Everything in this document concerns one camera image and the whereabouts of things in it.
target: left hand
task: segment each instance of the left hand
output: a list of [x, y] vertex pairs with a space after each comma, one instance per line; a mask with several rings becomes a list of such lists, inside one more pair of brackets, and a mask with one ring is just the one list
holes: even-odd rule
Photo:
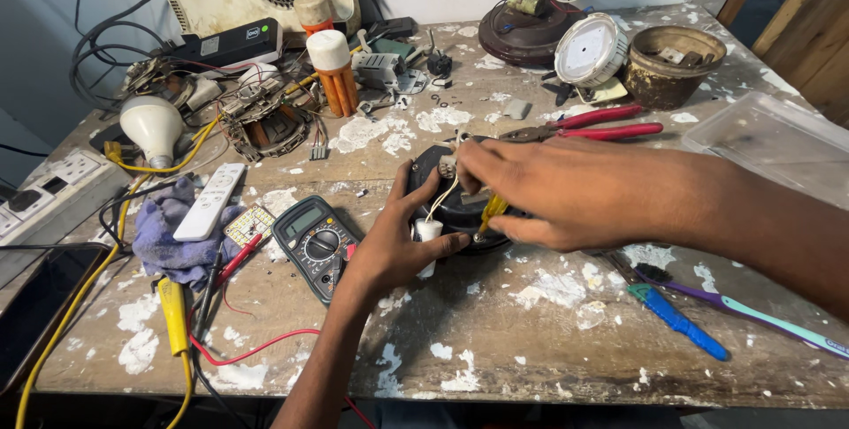
[[424, 185], [405, 196], [412, 164], [412, 161], [406, 161], [398, 167], [386, 206], [356, 248], [340, 282], [340, 289], [349, 286], [345, 279], [349, 282], [355, 280], [365, 285], [365, 288], [360, 286], [361, 290], [382, 296], [409, 282], [431, 261], [452, 255], [471, 243], [471, 237], [463, 233], [442, 235], [427, 242], [410, 239], [410, 217], [433, 196], [440, 181], [435, 168]]

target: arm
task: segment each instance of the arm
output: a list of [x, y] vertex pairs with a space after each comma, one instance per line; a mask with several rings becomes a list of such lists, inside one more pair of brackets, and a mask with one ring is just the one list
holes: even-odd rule
[[408, 220], [433, 196], [440, 179], [434, 169], [422, 187], [404, 196], [412, 164], [407, 161], [398, 168], [386, 206], [348, 263], [321, 335], [272, 429], [335, 427], [360, 335], [377, 300], [409, 282], [431, 261], [469, 244], [467, 234], [443, 235], [424, 243], [410, 239]]
[[459, 150], [463, 187], [485, 182], [536, 219], [494, 217], [510, 239], [563, 251], [662, 241], [743, 262], [849, 321], [849, 212], [722, 159], [580, 138], [487, 140]]

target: digital multimeter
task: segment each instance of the digital multimeter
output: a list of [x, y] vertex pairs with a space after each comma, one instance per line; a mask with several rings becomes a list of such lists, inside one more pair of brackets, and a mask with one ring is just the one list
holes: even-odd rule
[[360, 241], [318, 195], [310, 195], [283, 212], [274, 221], [271, 233], [315, 296], [329, 305], [345, 266], [347, 247]]

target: rusty pot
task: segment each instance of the rusty pot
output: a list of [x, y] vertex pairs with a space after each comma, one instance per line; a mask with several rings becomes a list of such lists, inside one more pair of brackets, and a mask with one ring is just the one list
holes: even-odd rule
[[[676, 65], [659, 54], [671, 47], [703, 57], [713, 54], [708, 64]], [[645, 109], [678, 109], [693, 95], [707, 75], [723, 64], [725, 44], [712, 34], [682, 26], [657, 26], [634, 36], [625, 66], [625, 88]]]

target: wooden table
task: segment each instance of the wooden table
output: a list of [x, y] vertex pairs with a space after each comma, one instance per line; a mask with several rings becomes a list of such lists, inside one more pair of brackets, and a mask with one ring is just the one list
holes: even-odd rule
[[[636, 119], [660, 121], [666, 131], [633, 145], [674, 149], [697, 120], [751, 90], [811, 109], [701, 8], [675, 5], [613, 14], [629, 35], [650, 26], [681, 24], [715, 34], [729, 52], [684, 108]], [[376, 123], [359, 116], [328, 120], [335, 148], [329, 159], [309, 161], [309, 146], [302, 145], [292, 154], [251, 165], [244, 186], [235, 190], [240, 195], [236, 199], [260, 202], [279, 214], [318, 194], [365, 234], [384, 206], [398, 165], [430, 147], [433, 139], [453, 136], [458, 125], [496, 136], [591, 109], [577, 99], [556, 109], [554, 95], [539, 87], [545, 69], [504, 65], [487, 56], [478, 45], [476, 24], [431, 26], [437, 46], [454, 58], [451, 89], [431, 88], [412, 96], [406, 110], [376, 111]], [[422, 42], [426, 28], [419, 27], [414, 43]], [[438, 108], [430, 99], [434, 93], [456, 104]], [[534, 103], [524, 122], [498, 118], [511, 97]], [[92, 114], [54, 155], [86, 148], [91, 134], [114, 121], [103, 123]], [[197, 162], [221, 145], [220, 135], [213, 138]], [[196, 172], [212, 173], [224, 162], [244, 159], [230, 148]], [[368, 194], [358, 199], [355, 192], [362, 188]], [[96, 218], [90, 218], [66, 241], [99, 234]], [[132, 238], [132, 225], [127, 234]], [[627, 253], [634, 262], [665, 266], [680, 283], [696, 288], [713, 284], [757, 310], [849, 341], [849, 327], [842, 322], [732, 261], [676, 247], [635, 245]], [[645, 311], [623, 292], [612, 270], [605, 261], [582, 253], [561, 256], [527, 245], [486, 257], [449, 258], [447, 265], [437, 266], [435, 276], [415, 279], [380, 301], [366, 323], [350, 393], [359, 398], [849, 407], [846, 361], [670, 294], [676, 307], [731, 352], [733, 358], [721, 363]], [[108, 268], [48, 359], [37, 382], [39, 391], [182, 394], [181, 365], [168, 351], [161, 306], [150, 293], [153, 278], [140, 271], [136, 258]], [[0, 291], [0, 307], [30, 272]], [[207, 344], [219, 357], [233, 357], [292, 329], [320, 328], [326, 313], [274, 242], [236, 274], [228, 300], [253, 316], [218, 308]], [[292, 337], [240, 364], [216, 368], [204, 362], [204, 368], [222, 393], [283, 396], [301, 373], [314, 341], [308, 335]]]

